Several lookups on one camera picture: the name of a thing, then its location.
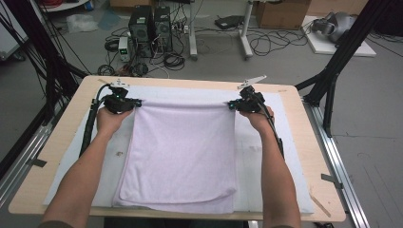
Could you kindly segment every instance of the cardboard box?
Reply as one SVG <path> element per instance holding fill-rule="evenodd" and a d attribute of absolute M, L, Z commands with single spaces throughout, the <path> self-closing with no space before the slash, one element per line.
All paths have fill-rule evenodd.
<path fill-rule="evenodd" d="M 326 16 L 331 11 L 358 15 L 367 2 L 368 0 L 312 0 L 307 15 Z"/>
<path fill-rule="evenodd" d="M 136 5 L 154 6 L 154 0 L 109 0 L 112 8 L 134 8 Z"/>
<path fill-rule="evenodd" d="M 311 0 L 283 0 L 279 4 L 259 3 L 258 25 L 262 29 L 299 29 Z"/>

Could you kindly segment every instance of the hand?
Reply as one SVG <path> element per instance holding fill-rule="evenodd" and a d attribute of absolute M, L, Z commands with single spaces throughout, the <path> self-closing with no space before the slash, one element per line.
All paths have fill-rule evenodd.
<path fill-rule="evenodd" d="M 105 107 L 98 111 L 97 115 L 97 128 L 98 134 L 104 134 L 112 137 L 113 133 L 121 127 L 122 121 L 133 112 L 127 111 L 120 114 L 113 114 Z"/>
<path fill-rule="evenodd" d="M 274 112 L 270 106 L 267 106 L 267 110 L 269 111 L 269 115 L 272 117 L 273 122 Z M 264 133 L 273 133 L 273 129 L 267 121 L 266 116 L 264 115 L 263 110 L 259 113 L 252 113 L 252 112 L 240 112 L 240 115 L 247 117 L 251 125 L 261 134 Z"/>

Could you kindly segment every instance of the forearm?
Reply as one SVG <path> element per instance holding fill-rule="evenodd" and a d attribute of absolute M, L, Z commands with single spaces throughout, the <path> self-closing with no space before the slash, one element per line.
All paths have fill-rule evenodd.
<path fill-rule="evenodd" d="M 296 187 L 281 156 L 273 131 L 260 133 L 262 142 L 261 193 L 264 227 L 300 227 Z"/>
<path fill-rule="evenodd" d="M 61 220 L 73 227 L 85 227 L 98 189 L 106 146 L 111 135 L 98 134 L 86 152 L 67 171 L 43 221 Z"/>

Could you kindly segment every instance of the computer tower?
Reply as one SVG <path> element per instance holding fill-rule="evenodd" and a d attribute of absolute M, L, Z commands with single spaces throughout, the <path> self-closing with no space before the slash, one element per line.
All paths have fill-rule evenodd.
<path fill-rule="evenodd" d="M 158 51 L 172 51 L 172 31 L 169 7 L 157 7 L 154 12 Z"/>
<path fill-rule="evenodd" d="M 128 23 L 134 52 L 140 57 L 153 57 L 153 42 L 155 42 L 155 25 L 151 6 L 138 5 L 134 7 Z"/>
<path fill-rule="evenodd" d="M 134 39 L 140 43 L 153 41 L 155 29 L 151 6 L 135 6 L 128 22 L 128 28 L 133 41 Z"/>

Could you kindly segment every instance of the cloth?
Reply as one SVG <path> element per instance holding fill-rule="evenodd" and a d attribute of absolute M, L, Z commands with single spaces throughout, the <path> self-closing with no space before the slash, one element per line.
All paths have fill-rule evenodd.
<path fill-rule="evenodd" d="M 114 206 L 231 213 L 235 112 L 227 104 L 143 101 Z"/>

